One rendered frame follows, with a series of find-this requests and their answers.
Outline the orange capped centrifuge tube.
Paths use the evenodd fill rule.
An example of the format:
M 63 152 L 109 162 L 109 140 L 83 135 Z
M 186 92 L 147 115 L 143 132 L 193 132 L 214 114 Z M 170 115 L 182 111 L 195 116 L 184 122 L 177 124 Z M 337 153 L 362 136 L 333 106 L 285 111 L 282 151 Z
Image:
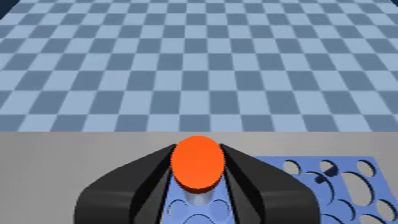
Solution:
M 223 151 L 214 140 L 205 136 L 189 136 L 172 150 L 170 171 L 184 190 L 186 201 L 195 206 L 205 205 L 211 201 L 223 169 Z

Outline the blue perforated tube rack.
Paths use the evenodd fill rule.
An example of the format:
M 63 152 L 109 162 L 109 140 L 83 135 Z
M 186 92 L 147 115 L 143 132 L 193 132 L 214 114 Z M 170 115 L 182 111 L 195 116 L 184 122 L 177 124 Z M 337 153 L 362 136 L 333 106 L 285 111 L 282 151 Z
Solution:
M 398 200 L 369 156 L 257 156 L 310 188 L 319 224 L 398 224 Z M 239 224 L 225 179 L 193 196 L 170 180 L 159 224 Z

